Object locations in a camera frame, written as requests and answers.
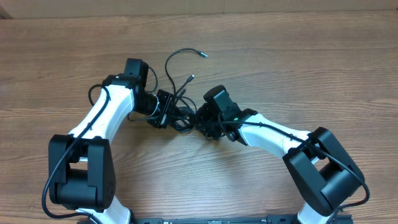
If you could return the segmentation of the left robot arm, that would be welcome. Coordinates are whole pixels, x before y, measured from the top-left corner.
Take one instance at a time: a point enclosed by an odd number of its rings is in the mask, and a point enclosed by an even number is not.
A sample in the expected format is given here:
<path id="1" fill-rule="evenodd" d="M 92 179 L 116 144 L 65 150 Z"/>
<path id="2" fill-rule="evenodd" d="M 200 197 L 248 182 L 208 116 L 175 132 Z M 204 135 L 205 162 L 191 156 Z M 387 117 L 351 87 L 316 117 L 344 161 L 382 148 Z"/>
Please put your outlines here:
<path id="1" fill-rule="evenodd" d="M 117 199 L 110 145 L 130 113 L 159 121 L 160 100 L 145 90 L 150 66 L 128 58 L 123 73 L 109 75 L 83 121 L 49 142 L 49 177 L 42 209 L 51 218 L 86 216 L 92 223 L 135 223 L 131 210 Z"/>

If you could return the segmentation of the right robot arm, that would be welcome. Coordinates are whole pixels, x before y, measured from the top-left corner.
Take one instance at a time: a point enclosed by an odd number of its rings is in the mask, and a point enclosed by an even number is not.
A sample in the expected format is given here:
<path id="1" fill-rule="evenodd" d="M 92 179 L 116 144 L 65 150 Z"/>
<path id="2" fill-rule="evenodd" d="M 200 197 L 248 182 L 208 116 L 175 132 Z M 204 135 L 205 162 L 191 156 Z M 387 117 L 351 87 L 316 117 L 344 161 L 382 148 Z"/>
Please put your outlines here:
<path id="1" fill-rule="evenodd" d="M 369 188 L 364 175 L 335 135 L 328 129 L 299 131 L 274 123 L 252 109 L 241 110 L 223 85 L 203 96 L 197 130 L 211 140 L 226 136 L 232 142 L 259 147 L 283 160 L 305 203 L 295 215 L 269 215 L 268 223 L 352 223 L 340 216 L 360 187 Z"/>

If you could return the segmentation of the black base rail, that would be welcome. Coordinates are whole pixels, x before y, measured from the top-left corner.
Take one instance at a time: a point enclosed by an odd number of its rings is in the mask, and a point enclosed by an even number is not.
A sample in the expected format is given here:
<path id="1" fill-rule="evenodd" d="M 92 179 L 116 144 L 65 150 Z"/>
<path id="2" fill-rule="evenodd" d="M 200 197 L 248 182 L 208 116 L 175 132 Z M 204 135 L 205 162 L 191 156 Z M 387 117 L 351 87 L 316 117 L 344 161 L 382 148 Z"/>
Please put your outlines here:
<path id="1" fill-rule="evenodd" d="M 299 224 L 296 215 L 268 215 L 266 217 L 239 217 L 239 218 L 135 218 L 132 223 L 137 224 Z"/>

